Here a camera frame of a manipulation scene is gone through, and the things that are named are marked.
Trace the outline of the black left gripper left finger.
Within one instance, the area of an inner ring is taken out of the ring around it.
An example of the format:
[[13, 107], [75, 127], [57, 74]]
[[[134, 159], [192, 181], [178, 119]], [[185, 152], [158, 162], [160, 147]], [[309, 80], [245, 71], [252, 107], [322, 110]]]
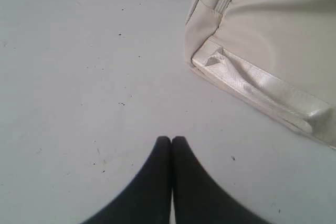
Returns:
[[157, 138], [146, 162], [118, 196], [84, 223], [169, 223], [171, 141]]

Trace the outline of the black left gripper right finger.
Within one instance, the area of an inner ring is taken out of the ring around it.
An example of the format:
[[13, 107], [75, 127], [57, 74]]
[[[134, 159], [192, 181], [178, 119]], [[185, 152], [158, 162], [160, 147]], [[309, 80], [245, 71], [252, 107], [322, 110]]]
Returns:
[[219, 187], [185, 137], [172, 140], [171, 160], [176, 223], [267, 223]]

